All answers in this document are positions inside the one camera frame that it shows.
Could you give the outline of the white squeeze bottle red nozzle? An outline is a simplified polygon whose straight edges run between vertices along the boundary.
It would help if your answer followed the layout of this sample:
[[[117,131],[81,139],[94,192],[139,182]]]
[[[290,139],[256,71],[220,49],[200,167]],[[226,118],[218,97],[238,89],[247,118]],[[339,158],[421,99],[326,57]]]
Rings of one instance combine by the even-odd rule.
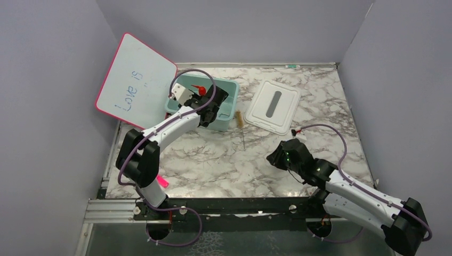
[[[207,90],[204,86],[199,86],[199,85],[191,85],[192,87],[197,89],[197,94],[199,96],[205,96],[207,94]]]

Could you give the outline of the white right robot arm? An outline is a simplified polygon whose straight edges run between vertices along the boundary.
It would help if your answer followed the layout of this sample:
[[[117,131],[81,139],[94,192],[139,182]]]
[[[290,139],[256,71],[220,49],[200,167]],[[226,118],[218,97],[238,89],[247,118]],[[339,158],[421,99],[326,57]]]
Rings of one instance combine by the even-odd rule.
[[[281,141],[266,159],[317,188],[307,204],[312,216],[327,213],[345,218],[383,238],[397,253],[416,254],[427,233],[426,217],[417,200],[403,201],[341,173],[335,164],[314,158],[297,138]]]

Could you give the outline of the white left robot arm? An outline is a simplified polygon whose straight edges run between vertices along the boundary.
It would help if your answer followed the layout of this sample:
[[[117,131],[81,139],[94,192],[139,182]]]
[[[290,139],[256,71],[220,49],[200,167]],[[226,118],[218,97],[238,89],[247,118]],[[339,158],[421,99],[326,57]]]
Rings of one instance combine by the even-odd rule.
[[[116,159],[116,168],[121,175],[132,181],[132,185],[148,202],[147,211],[155,219],[167,214],[167,195],[157,181],[160,153],[173,141],[197,127],[208,127],[217,118],[221,104],[228,93],[211,86],[203,95],[176,84],[170,96],[180,109],[160,124],[138,131],[126,133]]]

